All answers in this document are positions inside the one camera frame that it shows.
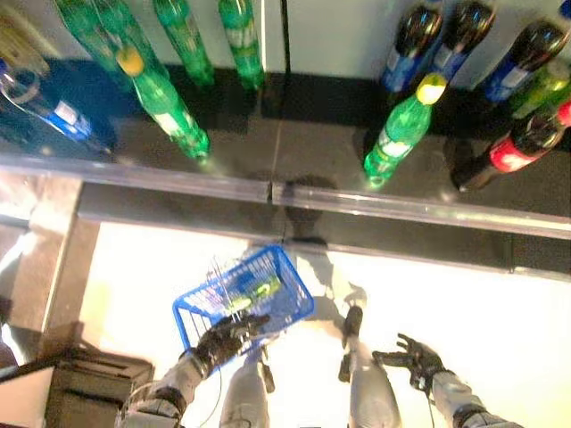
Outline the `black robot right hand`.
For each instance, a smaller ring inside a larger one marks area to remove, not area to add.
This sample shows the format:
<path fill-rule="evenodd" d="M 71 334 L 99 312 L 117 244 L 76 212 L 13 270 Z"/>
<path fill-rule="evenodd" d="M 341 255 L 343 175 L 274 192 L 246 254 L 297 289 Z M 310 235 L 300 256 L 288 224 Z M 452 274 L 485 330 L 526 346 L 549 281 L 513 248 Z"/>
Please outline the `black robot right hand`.
<path fill-rule="evenodd" d="M 432 390 L 434 375 L 447 372 L 439 355 L 422 342 L 399 333 L 397 345 L 402 351 L 373 351 L 372 357 L 384 366 L 406 368 L 410 372 L 410 385 L 427 396 Z"/>

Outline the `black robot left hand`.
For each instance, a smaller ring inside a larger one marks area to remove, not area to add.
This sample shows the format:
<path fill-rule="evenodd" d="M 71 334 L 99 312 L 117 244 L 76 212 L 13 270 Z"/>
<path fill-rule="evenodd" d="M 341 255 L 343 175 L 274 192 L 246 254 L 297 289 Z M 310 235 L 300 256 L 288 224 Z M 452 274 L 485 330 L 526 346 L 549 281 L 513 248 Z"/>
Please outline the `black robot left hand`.
<path fill-rule="evenodd" d="M 212 372 L 236 357 L 251 337 L 270 321 L 270 315 L 256 315 L 244 311 L 222 318 L 204 333 L 191 349 L 201 377 L 207 379 Z"/>

